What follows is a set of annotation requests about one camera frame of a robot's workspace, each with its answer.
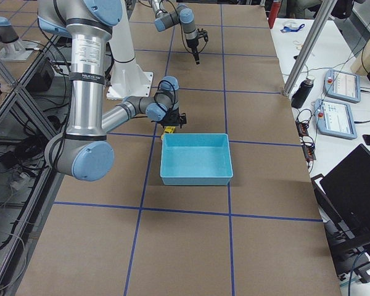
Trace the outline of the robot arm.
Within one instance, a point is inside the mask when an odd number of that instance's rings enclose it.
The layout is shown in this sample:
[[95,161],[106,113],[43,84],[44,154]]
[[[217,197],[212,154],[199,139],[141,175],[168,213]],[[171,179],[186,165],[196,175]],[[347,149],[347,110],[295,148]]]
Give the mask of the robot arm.
[[184,49],[193,56],[195,63],[199,65],[199,54],[208,43],[208,33],[196,27],[193,10],[185,4],[178,4],[175,7],[171,1],[167,1],[173,8],[171,11],[165,9],[164,1],[146,2],[147,4],[139,1],[140,4],[153,10],[157,31],[165,31],[179,25]]
[[130,96],[104,113],[105,48],[113,28],[128,18],[123,1],[39,1],[42,31],[72,40],[69,115],[62,133],[47,144],[50,167],[81,181],[103,178],[114,164],[107,133],[139,114],[162,126],[182,126],[178,81],[166,76],[153,96]]

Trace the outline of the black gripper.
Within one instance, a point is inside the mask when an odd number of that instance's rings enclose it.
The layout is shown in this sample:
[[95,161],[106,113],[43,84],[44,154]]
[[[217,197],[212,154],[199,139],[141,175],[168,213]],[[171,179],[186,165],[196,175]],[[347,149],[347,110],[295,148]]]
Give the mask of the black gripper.
[[200,59],[199,59],[199,52],[198,52],[197,46],[192,46],[189,49],[191,50],[191,53],[192,53],[192,55],[194,57],[194,60],[195,60],[195,63],[197,65],[199,65],[200,64]]
[[163,119],[160,121],[160,124],[164,127],[166,126],[180,126],[181,125],[181,116],[179,114],[179,109],[170,109],[167,111]]

